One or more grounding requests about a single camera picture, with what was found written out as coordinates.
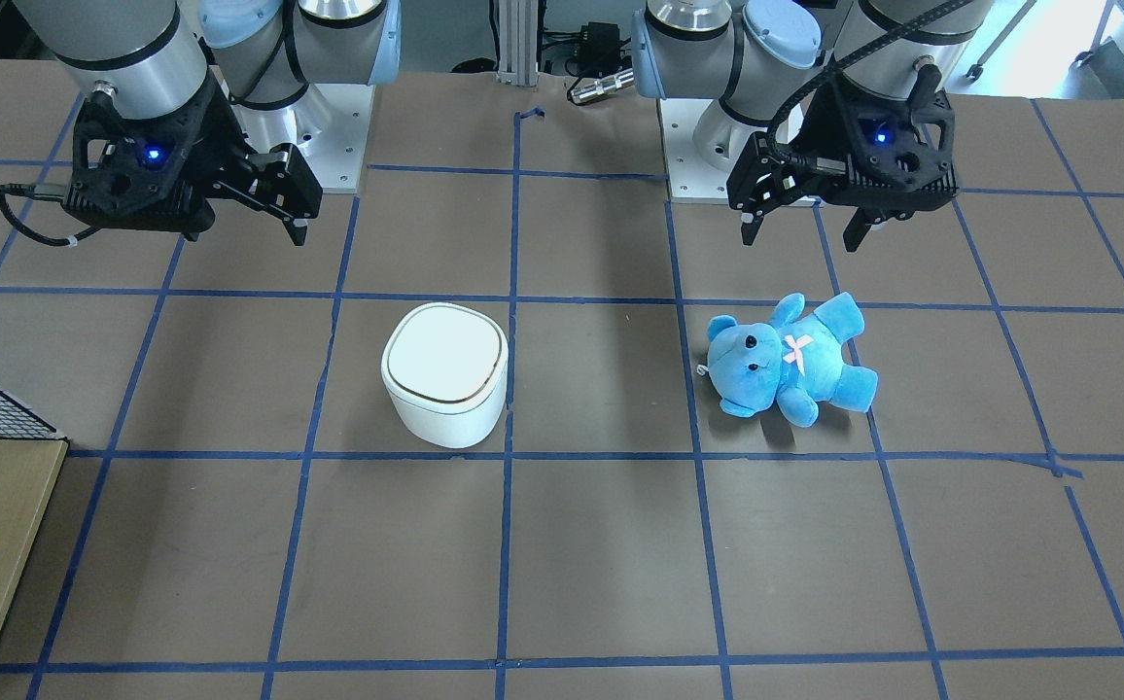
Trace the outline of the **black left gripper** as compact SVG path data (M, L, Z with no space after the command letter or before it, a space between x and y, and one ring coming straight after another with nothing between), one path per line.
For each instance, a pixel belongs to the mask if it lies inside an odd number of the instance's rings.
M845 251L856 252L879 217L935 211L961 190L953 146L955 113L939 70L910 71L907 97L888 98L839 74L812 96L787 145L756 131L727 178L727 203L741 213L741 240L754 245L763 213L803 196L856 211Z

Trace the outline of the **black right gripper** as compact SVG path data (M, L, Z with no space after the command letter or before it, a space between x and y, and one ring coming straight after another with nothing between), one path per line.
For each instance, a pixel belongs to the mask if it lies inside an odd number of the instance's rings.
M243 137L219 80L207 75L171 113L132 120L98 81L73 129L67 213L94 229L180 233L193 242L214 226L214 198L269 213L303 245L323 188L292 143L255 151Z

